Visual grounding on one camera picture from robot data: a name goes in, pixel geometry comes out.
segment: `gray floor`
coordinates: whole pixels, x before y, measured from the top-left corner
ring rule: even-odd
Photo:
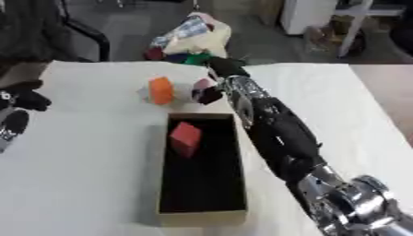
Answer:
[[[142,61],[142,52],[151,40],[182,22],[192,10],[192,0],[181,4],[128,0],[119,8],[115,0],[71,0],[69,10],[74,18],[104,32],[111,41],[113,61]],[[310,54],[303,39],[286,36],[280,27],[267,27],[251,12],[254,0],[200,0],[202,10],[232,27],[229,53],[245,58],[251,65],[269,63],[350,63],[403,64],[407,60],[395,51],[386,33],[368,32],[368,49],[357,57],[337,59],[334,56]],[[79,54],[97,58],[96,45],[75,36]]]

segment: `white cabinet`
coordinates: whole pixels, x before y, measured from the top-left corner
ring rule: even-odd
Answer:
[[[281,24],[288,35],[300,35],[309,26],[322,27],[334,15],[338,0],[286,0]]]

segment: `pink cube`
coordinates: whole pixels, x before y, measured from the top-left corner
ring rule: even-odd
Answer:
[[[192,125],[181,122],[170,135],[172,148],[180,155],[191,158],[199,146],[202,131]]]
[[[197,90],[208,89],[209,87],[211,87],[211,83],[209,82],[207,78],[198,80],[198,82],[194,84],[194,89],[197,89]]]

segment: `white table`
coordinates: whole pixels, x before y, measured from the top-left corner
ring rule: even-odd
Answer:
[[[345,178],[369,173],[413,212],[405,176],[412,150],[345,65],[262,65],[259,84],[285,101],[324,143]],[[239,227],[159,228],[155,205],[168,112],[231,112],[210,106],[159,107],[136,94],[149,79],[192,82],[204,68],[164,63],[55,63],[43,74],[48,112],[0,157],[0,235],[320,235],[238,126],[250,213]]]

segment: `cardboard box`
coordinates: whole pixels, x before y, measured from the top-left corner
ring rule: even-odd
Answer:
[[[170,132],[187,122],[203,132],[190,158],[171,148]],[[158,214],[165,227],[242,224],[248,211],[242,158],[232,114],[170,114]]]

